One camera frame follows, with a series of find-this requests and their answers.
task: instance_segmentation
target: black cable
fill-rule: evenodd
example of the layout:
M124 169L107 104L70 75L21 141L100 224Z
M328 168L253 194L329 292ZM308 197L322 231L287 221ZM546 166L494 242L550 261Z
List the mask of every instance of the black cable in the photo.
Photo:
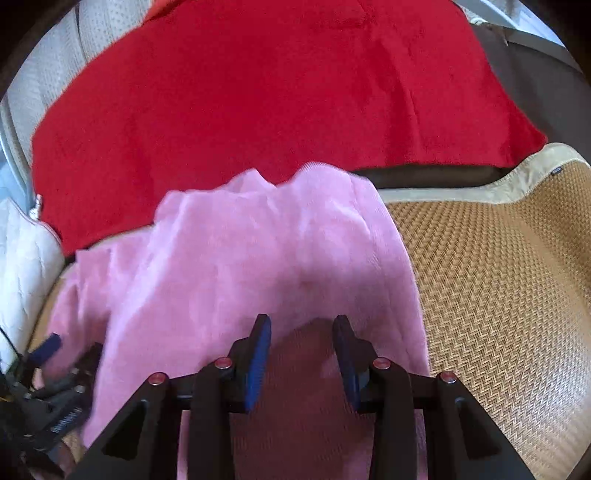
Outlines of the black cable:
M21 354L18 353L17 347L14 346L14 343L12 343L10 341L10 338L8 337L7 333L4 331L4 329L2 327L0 327L0 332L4 335L4 338L6 339L6 341L8 342L8 345L10 345L10 348L12 348L14 350L14 353L16 353L17 357L21 357Z

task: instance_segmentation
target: wrinkled fabric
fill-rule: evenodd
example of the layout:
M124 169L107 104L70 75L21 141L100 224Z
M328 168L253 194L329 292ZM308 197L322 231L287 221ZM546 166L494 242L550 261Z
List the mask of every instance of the wrinkled fabric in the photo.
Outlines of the wrinkled fabric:
M258 313L271 316L272 344L255 411L232 418L239 477L367 478L373 418L346 404L332 319L348 315L416 374L428 374L427 344L392 219L368 180L334 167L278 187L250 170L211 192L169 192L153 227L77 252L48 326L63 347L44 374L104 342L89 445L151 373L198 371Z
M187 0L71 83L33 176L69 255L249 168L275 184L310 161L504 168L544 144L452 1Z

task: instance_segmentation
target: white knitted fabric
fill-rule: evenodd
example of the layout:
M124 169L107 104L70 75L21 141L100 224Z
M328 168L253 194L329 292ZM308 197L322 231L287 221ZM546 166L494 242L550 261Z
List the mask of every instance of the white knitted fabric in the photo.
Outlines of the white knitted fabric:
M32 165L31 140L47 109L91 59L139 26L149 7L150 0L82 0L45 34L0 111L5 130L15 133L9 148L17 163Z

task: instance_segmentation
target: pink towel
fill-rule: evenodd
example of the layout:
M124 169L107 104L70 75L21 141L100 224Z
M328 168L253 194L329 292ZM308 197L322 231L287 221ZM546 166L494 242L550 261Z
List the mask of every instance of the pink towel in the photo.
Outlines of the pink towel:
M277 187L250 170L214 191L169 192L152 228L76 259L50 322L63 348L45 374L104 342L86 445L150 373L198 371L258 313L271 316L273 337L255 411L232 420L242 479L368 477L373 418L346 404L335 316L348 315L379 355L428 375L402 239L373 185L334 167L308 165Z

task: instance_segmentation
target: metal screw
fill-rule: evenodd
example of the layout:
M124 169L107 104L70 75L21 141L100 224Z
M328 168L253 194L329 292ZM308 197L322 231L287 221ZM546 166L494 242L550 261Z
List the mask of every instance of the metal screw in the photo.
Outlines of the metal screw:
M228 356L221 356L213 364L218 370L227 370L232 366L232 359Z
M378 370L387 370L390 365L392 365L392 362L383 356L377 357L373 362L373 366Z
M445 370L439 374L439 378L441 378L441 380L443 380L445 383L452 384L456 382L457 375L451 370Z
M156 372L148 377L148 383L150 385L160 385L166 381L168 375L162 372Z

